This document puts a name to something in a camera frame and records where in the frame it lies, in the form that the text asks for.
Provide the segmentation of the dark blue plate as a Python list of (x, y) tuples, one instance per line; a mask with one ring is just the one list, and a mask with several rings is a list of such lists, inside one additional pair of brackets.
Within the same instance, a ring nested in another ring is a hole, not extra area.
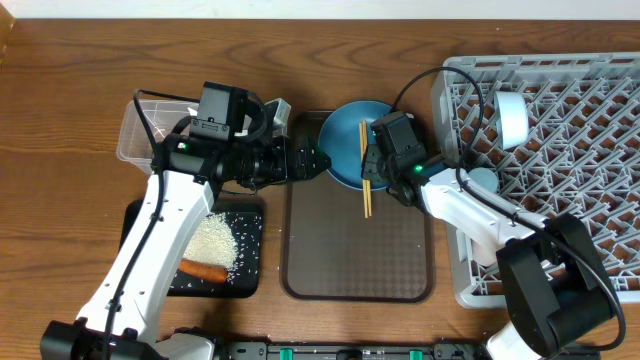
[(373, 100), (355, 101), (332, 112), (321, 127), (318, 145), (331, 158), (329, 174), (353, 190), (362, 189), (360, 124), (371, 125), (391, 106)]

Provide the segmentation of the light blue cup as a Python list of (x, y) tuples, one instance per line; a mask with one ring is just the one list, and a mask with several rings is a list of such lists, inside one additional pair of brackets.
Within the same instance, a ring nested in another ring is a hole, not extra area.
[(487, 191), (497, 193), (499, 189), (498, 176), (488, 168), (474, 168), (468, 173), (469, 177)]

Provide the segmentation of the light blue rice bowl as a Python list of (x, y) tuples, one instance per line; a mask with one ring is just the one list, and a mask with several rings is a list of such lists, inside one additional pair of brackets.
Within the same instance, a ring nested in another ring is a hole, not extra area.
[(510, 150), (525, 143), (528, 137), (528, 113), (524, 97), (520, 93), (496, 91), (494, 105), (500, 148)]

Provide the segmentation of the orange carrot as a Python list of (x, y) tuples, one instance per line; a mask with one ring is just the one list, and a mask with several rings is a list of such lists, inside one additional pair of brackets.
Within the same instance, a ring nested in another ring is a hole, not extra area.
[(200, 263), (188, 259), (183, 259), (178, 269), (186, 274), (214, 284), (223, 284), (228, 277), (227, 269), (222, 266)]

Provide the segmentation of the pink cup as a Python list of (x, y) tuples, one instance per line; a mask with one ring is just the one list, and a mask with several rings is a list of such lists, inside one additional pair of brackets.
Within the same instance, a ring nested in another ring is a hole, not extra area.
[(491, 266), (497, 262), (496, 252), (500, 249), (499, 240), (486, 237), (472, 240), (473, 259), (482, 266)]

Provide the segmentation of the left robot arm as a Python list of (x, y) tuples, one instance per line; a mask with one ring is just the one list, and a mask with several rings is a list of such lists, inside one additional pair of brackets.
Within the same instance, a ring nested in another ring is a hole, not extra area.
[(44, 359), (212, 359), (213, 339), (176, 333), (157, 338), (160, 315), (187, 244), (227, 181), (257, 190), (308, 180), (331, 166), (312, 140), (295, 146), (216, 141), (171, 134), (157, 145), (140, 211), (109, 273), (73, 323), (51, 322)]

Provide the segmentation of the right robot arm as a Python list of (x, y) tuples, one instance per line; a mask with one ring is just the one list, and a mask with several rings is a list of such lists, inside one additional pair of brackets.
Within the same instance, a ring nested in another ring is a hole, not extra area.
[[(401, 204), (456, 227), (474, 242), (477, 262), (497, 265), (509, 321), (486, 343), (491, 358), (551, 359), (580, 348), (599, 353), (624, 340), (619, 298), (577, 217), (521, 211), (450, 161), (427, 156), (420, 144), (367, 146), (361, 174), (385, 183)], [(612, 343), (578, 344), (610, 319), (619, 326)]]

